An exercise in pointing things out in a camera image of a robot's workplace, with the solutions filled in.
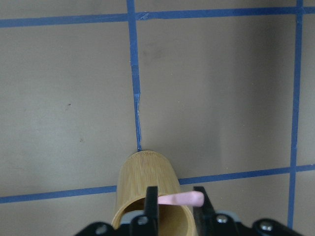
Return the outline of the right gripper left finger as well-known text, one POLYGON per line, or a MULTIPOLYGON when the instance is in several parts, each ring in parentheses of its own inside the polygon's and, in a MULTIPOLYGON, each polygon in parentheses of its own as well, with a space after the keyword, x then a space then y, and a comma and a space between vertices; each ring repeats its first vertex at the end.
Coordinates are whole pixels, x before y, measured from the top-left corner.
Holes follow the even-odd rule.
POLYGON ((143 214, 134 217, 129 226, 131 236, 158 236, 158 187, 147 187, 143 214))

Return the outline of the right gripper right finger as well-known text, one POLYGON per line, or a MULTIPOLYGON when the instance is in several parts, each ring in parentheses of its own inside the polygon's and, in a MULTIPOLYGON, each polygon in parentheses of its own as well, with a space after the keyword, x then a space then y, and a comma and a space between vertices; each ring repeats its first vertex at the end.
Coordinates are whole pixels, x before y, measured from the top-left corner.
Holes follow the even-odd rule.
POLYGON ((202 206, 193 207, 193 217, 198 236, 239 236, 240 232, 233 214, 216 211, 202 186, 194 186, 194 191, 204 196, 202 206))

